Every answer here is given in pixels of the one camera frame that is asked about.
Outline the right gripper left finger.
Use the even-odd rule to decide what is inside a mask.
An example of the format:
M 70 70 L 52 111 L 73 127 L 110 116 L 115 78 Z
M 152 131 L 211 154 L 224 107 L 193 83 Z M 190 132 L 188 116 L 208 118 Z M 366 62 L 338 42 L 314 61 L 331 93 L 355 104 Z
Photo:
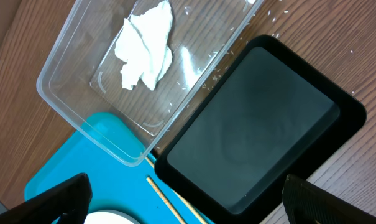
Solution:
M 83 224 L 92 196 L 88 175 L 80 173 L 0 214 L 0 224 Z

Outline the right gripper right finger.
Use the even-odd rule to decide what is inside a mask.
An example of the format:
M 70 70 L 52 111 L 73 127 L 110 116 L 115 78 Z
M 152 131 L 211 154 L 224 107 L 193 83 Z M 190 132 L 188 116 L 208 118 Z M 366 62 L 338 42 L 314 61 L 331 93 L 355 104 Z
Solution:
M 376 217 L 295 175 L 288 175 L 282 202 L 292 224 L 376 224 Z

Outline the large white plate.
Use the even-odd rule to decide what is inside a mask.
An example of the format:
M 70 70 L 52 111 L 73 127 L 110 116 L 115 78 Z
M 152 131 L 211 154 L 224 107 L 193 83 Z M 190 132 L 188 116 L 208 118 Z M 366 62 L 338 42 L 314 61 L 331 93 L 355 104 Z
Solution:
M 84 224 L 139 224 L 139 222 L 117 210 L 100 210 L 87 214 Z

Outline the wooden chopstick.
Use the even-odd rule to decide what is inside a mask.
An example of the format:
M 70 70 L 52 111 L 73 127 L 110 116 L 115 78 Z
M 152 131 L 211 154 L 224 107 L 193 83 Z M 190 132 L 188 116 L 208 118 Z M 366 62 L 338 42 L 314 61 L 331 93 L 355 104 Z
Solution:
M 189 211 L 198 219 L 198 221 L 201 224 L 209 224 L 209 222 L 204 218 L 204 216 L 201 215 L 197 211 L 197 209 L 195 209 L 189 202 L 187 202 L 182 196 L 180 196 L 176 192 L 173 193 L 180 199 L 180 201 L 189 209 Z
M 146 181 L 150 184 L 150 186 L 155 190 L 157 195 L 162 199 L 164 204 L 167 206 L 167 208 L 173 213 L 173 215 L 176 217 L 176 219 L 181 224 L 186 224 L 186 221 L 183 219 L 183 217 L 178 213 L 178 211 L 175 209 L 175 207 L 170 203 L 170 201 L 166 198 L 164 193 L 160 190 L 158 185 L 153 181 L 153 179 L 150 176 L 146 177 Z

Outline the white napkin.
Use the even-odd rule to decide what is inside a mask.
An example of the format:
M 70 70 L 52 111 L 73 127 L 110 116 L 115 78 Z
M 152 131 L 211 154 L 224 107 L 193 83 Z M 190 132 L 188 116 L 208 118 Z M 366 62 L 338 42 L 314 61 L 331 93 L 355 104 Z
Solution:
M 173 60 L 168 46 L 172 24 L 168 1 L 124 20 L 114 49 L 115 56 L 124 62 L 120 70 L 124 89 L 132 90 L 142 81 L 149 90 L 155 90 Z

